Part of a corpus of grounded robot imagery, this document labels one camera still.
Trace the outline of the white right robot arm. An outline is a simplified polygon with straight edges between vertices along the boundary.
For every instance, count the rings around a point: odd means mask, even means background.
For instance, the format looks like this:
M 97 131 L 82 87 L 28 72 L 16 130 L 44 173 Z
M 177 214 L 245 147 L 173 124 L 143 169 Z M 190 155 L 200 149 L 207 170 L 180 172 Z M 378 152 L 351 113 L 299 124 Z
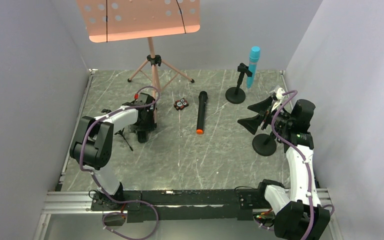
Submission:
M 270 134 L 258 134 L 252 140 L 255 152 L 270 156 L 277 143 L 284 145 L 289 165 L 290 189 L 280 182 L 264 179 L 257 188 L 257 198 L 270 205 L 273 212 L 270 228 L 285 240 L 318 240 L 330 221 L 330 212 L 322 207 L 313 171 L 314 141 L 308 131 L 316 106 L 299 99 L 292 111 L 281 110 L 275 97 L 249 105 L 256 116 L 237 122 L 250 133 L 258 127 L 271 126 Z

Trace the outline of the blue microphone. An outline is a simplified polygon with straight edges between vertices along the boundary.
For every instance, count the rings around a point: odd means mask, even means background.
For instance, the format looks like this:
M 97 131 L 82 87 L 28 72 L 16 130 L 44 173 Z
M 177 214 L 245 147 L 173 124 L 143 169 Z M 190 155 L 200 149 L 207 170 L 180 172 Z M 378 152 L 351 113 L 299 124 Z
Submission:
M 248 70 L 252 73 L 252 75 L 248 76 L 247 80 L 246 80 L 246 87 L 248 89 L 250 89 L 254 83 L 254 79 L 256 76 L 256 70 L 257 70 L 257 63 L 260 59 L 260 56 L 261 56 L 260 47 L 259 46 L 253 46 L 250 49 L 249 57 L 248 57 L 248 59 L 249 59 Z

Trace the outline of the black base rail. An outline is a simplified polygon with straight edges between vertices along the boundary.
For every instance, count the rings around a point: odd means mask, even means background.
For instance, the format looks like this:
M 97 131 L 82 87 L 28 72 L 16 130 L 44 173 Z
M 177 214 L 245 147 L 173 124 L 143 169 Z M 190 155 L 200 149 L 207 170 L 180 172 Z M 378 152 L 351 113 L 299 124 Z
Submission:
M 88 192 L 93 212 L 124 212 L 128 223 L 169 220 L 236 219 L 251 221 L 270 209 L 263 195 L 251 187 L 201 190 L 126 190 L 124 203 L 115 203 L 97 190 Z

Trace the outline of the black silver-grille microphone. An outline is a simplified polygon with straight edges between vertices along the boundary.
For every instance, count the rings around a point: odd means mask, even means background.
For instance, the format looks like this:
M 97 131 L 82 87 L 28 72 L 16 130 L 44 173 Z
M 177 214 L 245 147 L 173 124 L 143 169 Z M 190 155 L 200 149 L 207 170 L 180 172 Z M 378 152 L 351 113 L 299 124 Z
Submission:
M 140 143 L 140 144 L 144 144 L 148 141 L 148 137 L 149 137 L 149 132 L 148 131 L 139 131 L 137 130 L 136 131 L 136 136 L 137 136 L 137 141 Z

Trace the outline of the black orange-tipped microphone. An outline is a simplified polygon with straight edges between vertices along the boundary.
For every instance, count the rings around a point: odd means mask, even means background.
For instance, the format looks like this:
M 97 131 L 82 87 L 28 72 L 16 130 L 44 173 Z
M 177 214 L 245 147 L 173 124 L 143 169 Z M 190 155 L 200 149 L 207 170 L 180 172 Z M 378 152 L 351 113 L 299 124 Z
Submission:
M 196 124 L 196 133 L 198 135 L 202 135 L 204 133 L 207 100 L 208 93 L 206 91 L 201 91 L 198 96 L 198 113 Z

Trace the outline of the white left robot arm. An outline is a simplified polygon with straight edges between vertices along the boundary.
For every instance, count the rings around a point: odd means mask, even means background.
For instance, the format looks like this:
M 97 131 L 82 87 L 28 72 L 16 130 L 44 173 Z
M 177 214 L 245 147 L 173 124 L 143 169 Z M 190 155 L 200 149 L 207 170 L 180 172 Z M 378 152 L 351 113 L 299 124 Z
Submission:
M 104 109 L 97 117 L 83 116 L 78 123 L 69 155 L 83 172 L 97 181 L 98 191 L 116 201 L 124 201 L 124 189 L 109 166 L 114 135 L 125 129 L 137 135 L 139 143 L 148 141 L 156 128 L 156 99 L 147 93 L 137 93 L 134 100 L 115 111 Z

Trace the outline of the pink music stand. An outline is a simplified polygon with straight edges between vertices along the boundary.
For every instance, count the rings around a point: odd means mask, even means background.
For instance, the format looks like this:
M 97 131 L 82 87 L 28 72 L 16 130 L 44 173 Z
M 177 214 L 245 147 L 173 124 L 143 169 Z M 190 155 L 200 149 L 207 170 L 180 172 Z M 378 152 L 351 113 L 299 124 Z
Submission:
M 127 79 L 129 83 L 146 65 L 151 66 L 148 79 L 156 90 L 164 90 L 158 73 L 161 65 L 195 82 L 156 54 L 153 38 L 197 32 L 201 28 L 200 0 L 78 0 L 76 4 L 93 43 L 147 39 L 149 55 Z

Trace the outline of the black shock mount tripod stand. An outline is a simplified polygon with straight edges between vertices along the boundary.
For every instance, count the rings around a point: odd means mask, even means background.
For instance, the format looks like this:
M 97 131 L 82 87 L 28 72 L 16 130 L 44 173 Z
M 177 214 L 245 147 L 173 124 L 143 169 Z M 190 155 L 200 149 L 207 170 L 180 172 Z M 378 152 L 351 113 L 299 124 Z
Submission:
M 111 112 L 112 112 L 112 111 L 111 111 L 110 109 L 106 109 L 106 108 L 104 108 L 104 109 L 101 110 L 101 113 L 105 113 L 105 114 L 109 114 L 109 113 L 111 113 Z M 117 131 L 114 135 L 115 135 L 115 136 L 116 136 L 116 135 L 121 136 L 121 137 L 124 139 L 124 141 L 126 142 L 126 144 L 128 145 L 129 149 L 133 152 L 134 149 L 133 149 L 132 146 L 129 144 L 128 140 L 126 139 L 126 137 L 125 137 L 125 135 L 124 135 L 124 130 L 125 130 L 125 128 L 122 128 L 121 130 Z

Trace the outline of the red owl number tile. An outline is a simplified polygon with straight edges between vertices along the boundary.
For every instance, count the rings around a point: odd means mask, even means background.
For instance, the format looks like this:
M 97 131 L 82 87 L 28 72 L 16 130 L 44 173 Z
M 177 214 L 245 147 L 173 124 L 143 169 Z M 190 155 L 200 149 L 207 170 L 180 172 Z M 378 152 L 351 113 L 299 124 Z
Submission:
M 189 106 L 189 103 L 187 102 L 187 100 L 185 98 L 181 98 L 179 100 L 176 100 L 173 104 L 173 107 L 177 110 L 177 111 L 182 111 L 183 109 L 185 109 L 186 107 Z

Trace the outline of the black round-base mic stand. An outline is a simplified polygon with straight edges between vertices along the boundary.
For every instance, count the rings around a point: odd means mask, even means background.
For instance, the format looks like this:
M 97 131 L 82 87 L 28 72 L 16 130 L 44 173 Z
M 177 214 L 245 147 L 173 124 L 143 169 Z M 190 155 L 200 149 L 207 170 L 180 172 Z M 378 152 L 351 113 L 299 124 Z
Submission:
M 261 156 L 271 156 L 277 150 L 277 143 L 275 141 L 275 135 L 270 134 L 257 134 L 252 140 L 252 148 L 254 151 Z
M 225 92 L 225 98 L 228 102 L 232 104 L 241 104 L 246 99 L 246 93 L 243 89 L 241 89 L 241 85 L 243 83 L 244 77 L 252 77 L 253 73 L 249 70 L 249 67 L 241 62 L 238 67 L 237 71 L 239 72 L 238 80 L 236 83 L 236 87 L 230 87 Z

